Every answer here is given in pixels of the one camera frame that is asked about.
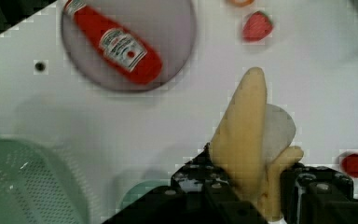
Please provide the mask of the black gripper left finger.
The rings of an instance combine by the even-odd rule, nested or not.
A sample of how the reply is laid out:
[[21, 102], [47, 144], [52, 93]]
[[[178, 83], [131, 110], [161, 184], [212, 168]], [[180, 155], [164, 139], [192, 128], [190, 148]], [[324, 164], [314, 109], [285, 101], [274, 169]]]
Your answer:
[[132, 205], [102, 224], [268, 224], [235, 194], [227, 173], [212, 163], [210, 146], [177, 170], [172, 190], [155, 205]]

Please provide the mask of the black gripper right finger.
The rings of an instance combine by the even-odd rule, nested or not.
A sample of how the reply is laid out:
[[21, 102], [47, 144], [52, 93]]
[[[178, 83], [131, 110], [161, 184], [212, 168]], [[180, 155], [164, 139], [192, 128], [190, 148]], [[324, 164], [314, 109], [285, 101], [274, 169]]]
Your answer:
[[297, 162], [281, 173], [280, 184], [287, 224], [358, 224], [358, 199], [349, 176]]

